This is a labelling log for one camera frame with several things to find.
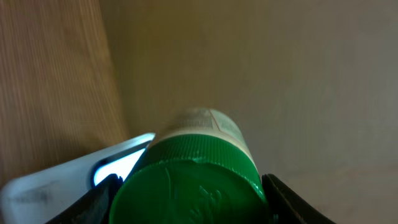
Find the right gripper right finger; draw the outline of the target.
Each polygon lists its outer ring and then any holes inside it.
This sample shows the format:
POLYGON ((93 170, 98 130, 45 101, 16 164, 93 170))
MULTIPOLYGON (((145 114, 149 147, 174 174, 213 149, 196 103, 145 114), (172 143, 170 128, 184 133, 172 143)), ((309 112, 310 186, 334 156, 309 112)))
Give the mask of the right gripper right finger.
POLYGON ((273 223, 335 224, 274 174, 262 176, 262 188, 268 201, 273 223))

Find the white barcode scanner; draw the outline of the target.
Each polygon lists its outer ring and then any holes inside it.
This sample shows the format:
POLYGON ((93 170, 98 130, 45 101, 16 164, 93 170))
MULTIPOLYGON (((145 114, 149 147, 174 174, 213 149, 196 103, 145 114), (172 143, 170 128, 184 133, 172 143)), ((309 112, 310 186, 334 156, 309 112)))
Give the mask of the white barcode scanner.
POLYGON ((111 174, 125 180, 154 133, 10 180, 1 190, 4 223, 45 223, 111 174))

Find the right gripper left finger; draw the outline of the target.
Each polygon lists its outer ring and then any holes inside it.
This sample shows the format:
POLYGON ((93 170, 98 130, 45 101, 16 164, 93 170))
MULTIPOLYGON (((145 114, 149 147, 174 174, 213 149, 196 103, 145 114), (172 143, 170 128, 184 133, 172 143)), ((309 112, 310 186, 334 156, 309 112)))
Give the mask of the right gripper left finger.
POLYGON ((108 175, 65 211, 46 224, 107 224, 109 211, 123 179, 108 175))

